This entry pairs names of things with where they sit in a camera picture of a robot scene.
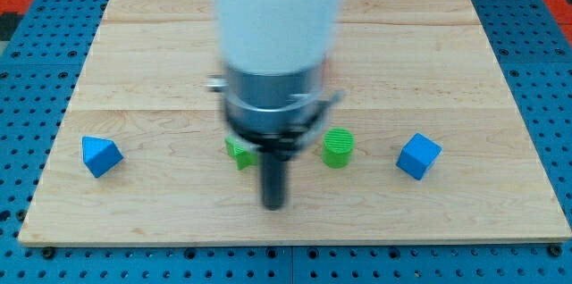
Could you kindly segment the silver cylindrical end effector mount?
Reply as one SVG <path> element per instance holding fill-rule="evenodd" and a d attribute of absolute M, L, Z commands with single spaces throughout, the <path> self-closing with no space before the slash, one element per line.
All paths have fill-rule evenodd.
<path fill-rule="evenodd" d="M 344 97 L 340 89 L 325 90 L 322 64 L 286 73 L 252 73 L 226 64 L 206 85 L 221 95 L 225 124 L 240 147 L 283 161 L 323 133 Z"/>

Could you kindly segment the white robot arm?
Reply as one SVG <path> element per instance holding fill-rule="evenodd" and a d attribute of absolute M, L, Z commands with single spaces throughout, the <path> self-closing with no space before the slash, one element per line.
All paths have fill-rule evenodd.
<path fill-rule="evenodd" d="M 214 0 L 231 136 L 259 158 L 260 195 L 283 207 L 288 161 L 312 143 L 342 98 L 324 94 L 324 66 L 340 0 Z"/>

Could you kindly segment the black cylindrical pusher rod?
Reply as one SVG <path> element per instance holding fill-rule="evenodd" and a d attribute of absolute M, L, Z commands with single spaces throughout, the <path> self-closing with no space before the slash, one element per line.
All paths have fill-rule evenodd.
<path fill-rule="evenodd" d="M 281 209 L 285 203 L 287 162 L 273 153 L 259 156 L 261 202 L 268 210 Z"/>

